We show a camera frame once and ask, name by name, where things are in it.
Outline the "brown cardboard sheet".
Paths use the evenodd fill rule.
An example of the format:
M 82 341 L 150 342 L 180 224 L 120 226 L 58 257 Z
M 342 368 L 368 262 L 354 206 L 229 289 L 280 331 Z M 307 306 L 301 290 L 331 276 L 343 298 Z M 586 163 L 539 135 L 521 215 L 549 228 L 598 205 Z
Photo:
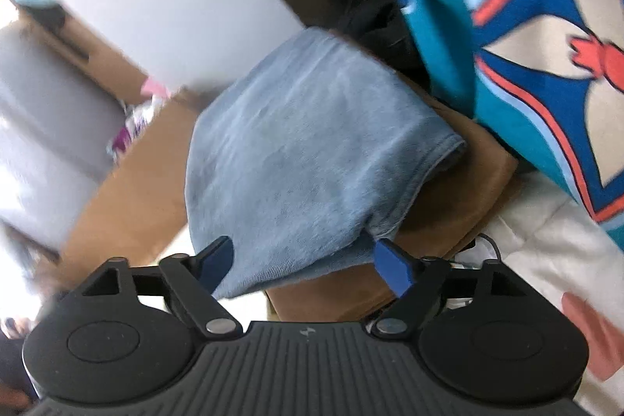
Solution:
M 71 288 L 109 258 L 143 266 L 165 250 L 187 223 L 186 161 L 207 104 L 183 90 L 162 106 L 83 209 L 47 276 Z

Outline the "light blue denim shorts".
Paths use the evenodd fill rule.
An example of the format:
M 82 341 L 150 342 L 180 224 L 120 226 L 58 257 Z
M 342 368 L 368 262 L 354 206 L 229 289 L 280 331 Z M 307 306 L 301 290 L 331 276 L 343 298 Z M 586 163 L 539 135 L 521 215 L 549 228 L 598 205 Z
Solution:
M 233 243 L 218 299 L 367 264 L 464 139 L 387 65 L 317 27 L 199 116 L 185 203 L 193 246 Z

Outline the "folded brown garment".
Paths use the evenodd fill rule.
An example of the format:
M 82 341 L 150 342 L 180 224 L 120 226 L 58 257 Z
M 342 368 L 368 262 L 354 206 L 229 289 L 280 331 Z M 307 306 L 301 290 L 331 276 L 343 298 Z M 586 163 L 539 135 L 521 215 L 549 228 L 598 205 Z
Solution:
M 443 106 L 415 83 L 409 86 L 463 137 L 466 149 L 452 167 L 423 185 L 395 242 L 416 258 L 450 258 L 475 240 L 520 190 L 518 161 L 475 121 Z M 394 296 L 366 264 L 273 288 L 266 298 L 271 321 L 336 322 L 367 318 Z

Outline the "cream bear print bedsheet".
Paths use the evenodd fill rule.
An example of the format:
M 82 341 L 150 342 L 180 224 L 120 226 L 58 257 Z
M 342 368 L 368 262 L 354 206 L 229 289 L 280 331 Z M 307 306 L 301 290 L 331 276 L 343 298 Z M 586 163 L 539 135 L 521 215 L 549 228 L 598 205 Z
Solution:
M 531 172 L 475 240 L 454 254 L 500 255 L 585 335 L 589 363 L 576 401 L 593 415 L 623 412 L 623 252 L 554 182 Z M 266 292 L 224 299 L 243 324 L 269 319 Z

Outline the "black garment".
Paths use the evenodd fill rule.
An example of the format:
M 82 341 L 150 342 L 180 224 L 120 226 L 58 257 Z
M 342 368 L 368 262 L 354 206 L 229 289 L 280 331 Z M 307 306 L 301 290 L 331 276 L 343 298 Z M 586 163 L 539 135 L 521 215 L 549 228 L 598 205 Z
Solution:
M 38 399 L 22 360 L 24 333 L 13 319 L 1 322 L 1 414 L 18 415 Z

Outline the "purple white refill pouch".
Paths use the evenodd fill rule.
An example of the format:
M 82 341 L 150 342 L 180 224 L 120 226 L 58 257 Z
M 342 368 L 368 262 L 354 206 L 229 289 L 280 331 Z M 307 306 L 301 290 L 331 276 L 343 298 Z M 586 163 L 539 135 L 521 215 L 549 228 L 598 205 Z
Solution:
M 171 97 L 171 92 L 158 81 L 147 78 L 140 88 L 139 104 L 122 103 L 125 113 L 123 127 L 116 136 L 109 140 L 107 153 L 114 164 L 118 164 L 131 145 L 140 137 L 142 132 L 151 124 L 156 114 L 163 108 Z

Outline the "upright brown cardboard box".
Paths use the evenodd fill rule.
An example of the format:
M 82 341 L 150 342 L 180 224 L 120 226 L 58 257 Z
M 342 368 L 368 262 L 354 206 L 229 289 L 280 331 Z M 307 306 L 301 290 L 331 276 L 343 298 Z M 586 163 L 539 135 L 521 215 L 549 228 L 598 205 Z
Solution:
M 38 39 L 102 89 L 124 103 L 143 101 L 141 88 L 147 75 L 62 6 L 48 9 L 19 6 L 18 12 Z

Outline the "teal patterned cloth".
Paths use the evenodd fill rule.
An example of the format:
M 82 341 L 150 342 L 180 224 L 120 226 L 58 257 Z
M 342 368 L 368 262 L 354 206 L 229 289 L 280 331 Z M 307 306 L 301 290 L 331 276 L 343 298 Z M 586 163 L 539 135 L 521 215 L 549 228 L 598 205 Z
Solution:
M 398 0 L 431 93 L 623 239 L 623 0 Z

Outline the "grey plastic wrapped mattress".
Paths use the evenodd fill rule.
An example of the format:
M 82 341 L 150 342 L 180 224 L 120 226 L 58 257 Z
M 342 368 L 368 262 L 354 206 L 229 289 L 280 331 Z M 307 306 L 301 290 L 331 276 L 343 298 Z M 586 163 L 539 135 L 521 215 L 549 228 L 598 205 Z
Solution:
M 119 103 L 21 20 L 1 30 L 1 219 L 61 250 L 112 168 Z

